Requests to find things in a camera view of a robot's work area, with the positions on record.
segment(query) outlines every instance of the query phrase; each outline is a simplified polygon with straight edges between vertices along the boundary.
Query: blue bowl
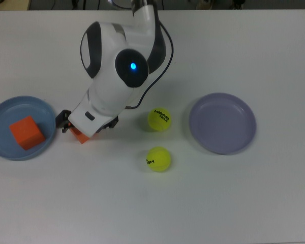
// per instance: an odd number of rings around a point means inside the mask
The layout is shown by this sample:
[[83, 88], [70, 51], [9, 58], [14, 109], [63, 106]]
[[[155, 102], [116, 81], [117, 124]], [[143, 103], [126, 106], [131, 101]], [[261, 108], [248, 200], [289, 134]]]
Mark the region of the blue bowl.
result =
[[[9, 125], [31, 116], [46, 140], [29, 150], [24, 150], [16, 142]], [[55, 115], [44, 101], [29, 96], [14, 97], [0, 104], [0, 157], [23, 161], [31, 159], [41, 152], [53, 140], [55, 134]]]
[[223, 155], [241, 151], [256, 133], [252, 110], [231, 94], [213, 93], [201, 98], [189, 120], [193, 137], [206, 149]]

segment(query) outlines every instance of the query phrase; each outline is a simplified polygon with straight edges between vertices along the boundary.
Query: tennis ball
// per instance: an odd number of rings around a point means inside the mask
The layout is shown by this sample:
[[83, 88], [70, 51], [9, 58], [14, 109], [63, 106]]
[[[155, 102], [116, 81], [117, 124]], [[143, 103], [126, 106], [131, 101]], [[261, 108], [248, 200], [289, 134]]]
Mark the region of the tennis ball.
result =
[[165, 108], [155, 108], [148, 115], [148, 124], [156, 131], [168, 129], [171, 121], [171, 115]]
[[157, 146], [148, 152], [146, 162], [153, 171], [162, 172], [170, 166], [171, 155], [167, 149]]

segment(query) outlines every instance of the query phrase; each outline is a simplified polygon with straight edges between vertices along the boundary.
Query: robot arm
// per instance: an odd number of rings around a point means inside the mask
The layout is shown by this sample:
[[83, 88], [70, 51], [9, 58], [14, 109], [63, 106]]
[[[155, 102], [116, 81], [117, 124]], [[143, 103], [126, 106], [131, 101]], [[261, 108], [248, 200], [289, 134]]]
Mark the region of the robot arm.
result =
[[[95, 22], [82, 38], [81, 60], [93, 83], [68, 115], [68, 125], [87, 137], [115, 121], [165, 59], [154, 0], [132, 0], [132, 12], [134, 26]], [[66, 128], [61, 116], [56, 125]]]

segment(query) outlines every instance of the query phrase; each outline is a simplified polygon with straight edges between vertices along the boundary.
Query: orange block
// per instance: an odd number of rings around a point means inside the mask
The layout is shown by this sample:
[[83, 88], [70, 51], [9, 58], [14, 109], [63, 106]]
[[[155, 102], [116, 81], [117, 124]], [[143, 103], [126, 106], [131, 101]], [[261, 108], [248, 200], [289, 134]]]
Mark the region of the orange block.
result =
[[78, 141], [80, 141], [81, 144], [84, 144], [87, 142], [90, 138], [86, 135], [82, 134], [77, 128], [72, 127], [70, 128], [70, 131], [72, 134], [77, 138]]
[[45, 141], [45, 137], [31, 116], [10, 125], [9, 129], [17, 143], [25, 150], [31, 149]]

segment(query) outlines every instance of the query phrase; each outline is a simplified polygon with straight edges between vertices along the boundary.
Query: lavender plate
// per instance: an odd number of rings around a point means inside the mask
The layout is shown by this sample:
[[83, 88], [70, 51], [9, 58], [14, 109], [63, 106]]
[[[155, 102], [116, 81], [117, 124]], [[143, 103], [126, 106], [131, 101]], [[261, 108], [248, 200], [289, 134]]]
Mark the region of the lavender plate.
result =
[[206, 149], [233, 154], [254, 138], [256, 120], [250, 107], [238, 97], [213, 93], [201, 98], [189, 118], [193, 137]]

